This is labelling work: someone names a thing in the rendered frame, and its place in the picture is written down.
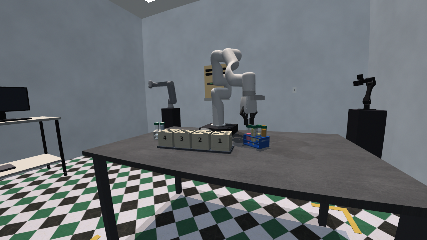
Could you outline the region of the centrifuge tube with pink liquid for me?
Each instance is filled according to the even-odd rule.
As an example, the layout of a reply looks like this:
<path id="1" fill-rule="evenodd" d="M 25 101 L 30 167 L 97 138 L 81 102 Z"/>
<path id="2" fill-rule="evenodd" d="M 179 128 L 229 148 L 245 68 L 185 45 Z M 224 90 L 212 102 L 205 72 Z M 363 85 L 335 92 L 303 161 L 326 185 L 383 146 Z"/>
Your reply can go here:
<path id="1" fill-rule="evenodd" d="M 251 125 L 250 124 L 248 126 L 246 125 L 246 128 L 247 128 L 247 135 L 251 135 Z M 251 140 L 251 138 L 247 136 L 247 140 Z"/>

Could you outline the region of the clear tube with dark green cap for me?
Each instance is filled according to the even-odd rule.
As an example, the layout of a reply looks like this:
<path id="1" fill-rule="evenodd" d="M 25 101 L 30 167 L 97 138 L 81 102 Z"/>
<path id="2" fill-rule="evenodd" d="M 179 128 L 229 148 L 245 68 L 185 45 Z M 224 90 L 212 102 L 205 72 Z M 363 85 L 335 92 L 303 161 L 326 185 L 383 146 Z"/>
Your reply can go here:
<path id="1" fill-rule="evenodd" d="M 158 131 L 159 131 L 159 122 L 154 123 L 155 125 L 155 135 L 158 135 Z"/>

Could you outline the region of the blue tube rack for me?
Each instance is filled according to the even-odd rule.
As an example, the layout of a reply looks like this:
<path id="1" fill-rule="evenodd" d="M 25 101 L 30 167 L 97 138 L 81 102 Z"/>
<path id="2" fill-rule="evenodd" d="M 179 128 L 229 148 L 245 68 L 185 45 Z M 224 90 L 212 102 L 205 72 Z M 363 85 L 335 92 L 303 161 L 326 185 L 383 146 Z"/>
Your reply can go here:
<path id="1" fill-rule="evenodd" d="M 252 142 L 251 140 L 247 140 L 247 136 L 251 137 L 251 138 L 256 138 L 259 140 Z M 250 143 L 247 143 L 247 142 L 250 142 Z M 254 143 L 255 145 L 253 145 L 252 143 Z M 252 146 L 252 147 L 257 148 L 257 149 L 266 148 L 269 146 L 269 143 L 270 143 L 270 137 L 269 136 L 262 137 L 261 135 L 260 136 L 256 135 L 255 137 L 252 137 L 251 135 L 247 135 L 247 134 L 244 135 L 244 144 L 248 145 L 248 146 Z"/>

